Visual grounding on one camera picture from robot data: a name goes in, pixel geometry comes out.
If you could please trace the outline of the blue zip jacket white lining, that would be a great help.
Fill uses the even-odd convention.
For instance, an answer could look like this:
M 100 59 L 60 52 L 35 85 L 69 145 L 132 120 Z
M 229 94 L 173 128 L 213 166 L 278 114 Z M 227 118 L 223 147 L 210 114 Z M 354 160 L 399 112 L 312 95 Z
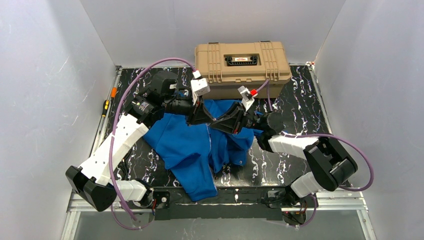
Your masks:
M 143 139 L 164 161 L 189 198 L 197 202 L 217 196 L 214 174 L 226 164 L 244 166 L 261 130 L 242 128 L 238 134 L 206 124 L 188 126 L 183 115 L 166 113 Z

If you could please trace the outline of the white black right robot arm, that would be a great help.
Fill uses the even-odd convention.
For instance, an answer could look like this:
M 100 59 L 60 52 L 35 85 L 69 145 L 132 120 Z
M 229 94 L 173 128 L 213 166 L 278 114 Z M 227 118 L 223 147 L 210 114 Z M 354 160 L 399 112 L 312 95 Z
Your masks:
M 358 170 L 358 165 L 333 135 L 283 134 L 283 117 L 278 112 L 257 114 L 234 102 L 210 127 L 228 134 L 242 129 L 259 130 L 262 150 L 285 153 L 307 161 L 310 171 L 285 187 L 283 197 L 298 200 L 322 190 L 334 191 Z

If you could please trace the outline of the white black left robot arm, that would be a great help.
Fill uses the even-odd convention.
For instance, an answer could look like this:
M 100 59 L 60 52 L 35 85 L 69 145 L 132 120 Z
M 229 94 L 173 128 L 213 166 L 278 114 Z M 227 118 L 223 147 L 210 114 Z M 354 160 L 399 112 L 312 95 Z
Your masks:
M 150 85 L 126 104 L 115 129 L 95 152 L 80 166 L 67 169 L 65 175 L 73 191 L 98 212 L 119 201 L 134 201 L 150 207 L 154 201 L 153 188 L 140 179 L 116 180 L 114 170 L 129 155 L 133 145 L 166 113 L 185 116 L 188 125 L 214 121 L 203 100 L 203 95 L 210 92 L 208 80 L 197 70 L 193 77 L 188 96 L 184 96 L 176 74 L 170 71 L 155 74 Z

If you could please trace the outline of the tan plastic toolbox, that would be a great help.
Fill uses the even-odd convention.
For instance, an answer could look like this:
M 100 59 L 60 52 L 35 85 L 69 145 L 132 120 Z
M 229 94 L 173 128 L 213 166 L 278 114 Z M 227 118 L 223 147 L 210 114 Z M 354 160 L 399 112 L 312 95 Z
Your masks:
M 279 41 L 199 44 L 194 66 L 207 79 L 203 98 L 240 99 L 238 88 L 258 91 L 258 98 L 277 98 L 292 78 L 284 46 Z

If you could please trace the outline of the orange handled screwdriver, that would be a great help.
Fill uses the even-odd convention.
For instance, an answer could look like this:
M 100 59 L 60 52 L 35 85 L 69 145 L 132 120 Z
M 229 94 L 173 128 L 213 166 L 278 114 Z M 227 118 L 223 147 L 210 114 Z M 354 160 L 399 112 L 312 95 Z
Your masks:
M 116 97 L 116 94 L 117 94 L 117 87 L 113 87 L 110 92 L 110 98 L 114 99 Z

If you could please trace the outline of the yellow black handled screwdriver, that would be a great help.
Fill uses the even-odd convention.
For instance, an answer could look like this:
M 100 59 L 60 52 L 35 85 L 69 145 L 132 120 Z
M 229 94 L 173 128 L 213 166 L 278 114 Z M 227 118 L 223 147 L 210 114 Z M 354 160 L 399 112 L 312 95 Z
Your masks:
M 101 112 L 101 117 L 102 118 L 105 118 L 106 117 L 106 115 L 108 113 L 108 110 L 109 110 L 109 106 L 110 106 L 110 101 L 109 100 L 105 100 L 103 102 L 103 105 L 102 105 L 102 112 Z

